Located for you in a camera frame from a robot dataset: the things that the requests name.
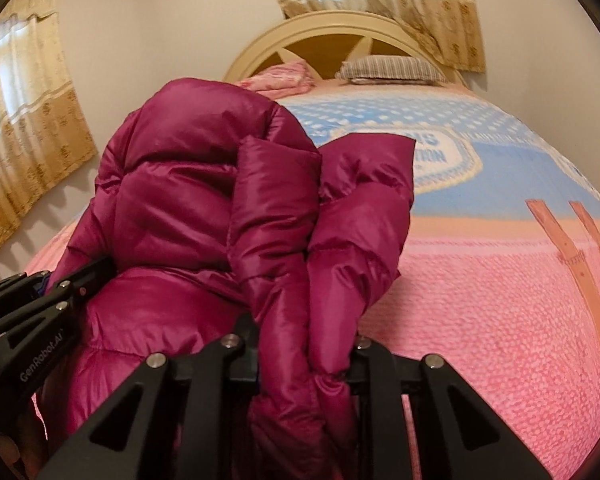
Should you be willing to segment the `blue pink printed bedspread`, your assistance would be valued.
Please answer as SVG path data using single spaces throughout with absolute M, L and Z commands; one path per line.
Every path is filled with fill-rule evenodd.
M 415 141 L 399 275 L 356 333 L 443 354 L 553 477 L 571 477 L 600 438 L 600 196 L 465 92 L 350 87 L 277 103 L 316 146 L 349 133 Z

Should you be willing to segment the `beige side window curtain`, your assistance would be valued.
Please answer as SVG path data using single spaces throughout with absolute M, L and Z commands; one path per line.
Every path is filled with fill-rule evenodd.
M 0 249 L 35 203 L 96 153 L 55 0 L 9 0 L 0 14 Z

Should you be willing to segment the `cream wooden headboard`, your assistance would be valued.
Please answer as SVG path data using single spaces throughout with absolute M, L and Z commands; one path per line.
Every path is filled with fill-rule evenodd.
M 343 62 L 372 54 L 424 58 L 448 81 L 465 83 L 458 70 L 438 63 L 398 23 L 376 14 L 343 10 L 303 14 L 273 26 L 238 54 L 224 79 L 246 79 L 276 62 L 300 58 L 315 79 L 332 79 Z

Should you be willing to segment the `striped pillow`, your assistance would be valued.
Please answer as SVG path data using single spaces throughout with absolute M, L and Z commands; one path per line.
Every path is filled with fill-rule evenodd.
M 414 56 L 366 55 L 343 62 L 336 79 L 351 84 L 445 84 L 441 70 Z

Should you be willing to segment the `magenta puffer jacket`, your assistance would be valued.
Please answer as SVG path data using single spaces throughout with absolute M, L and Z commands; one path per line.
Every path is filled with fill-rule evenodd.
M 38 398 L 50 447 L 145 356 L 195 353 L 249 313 L 261 381 L 249 418 L 265 472 L 342 478 L 355 439 L 343 376 L 358 321 L 399 275 L 415 148 L 394 133 L 316 146 L 282 104 L 194 78 L 129 114 L 55 271 L 111 257 L 117 273 Z

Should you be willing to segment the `pink folded blanket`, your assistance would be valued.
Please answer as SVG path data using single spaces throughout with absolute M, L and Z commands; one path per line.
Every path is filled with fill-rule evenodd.
M 235 86 L 266 96 L 271 100 L 298 96 L 315 88 L 316 81 L 306 61 L 298 60 L 277 64 L 249 78 L 235 82 Z

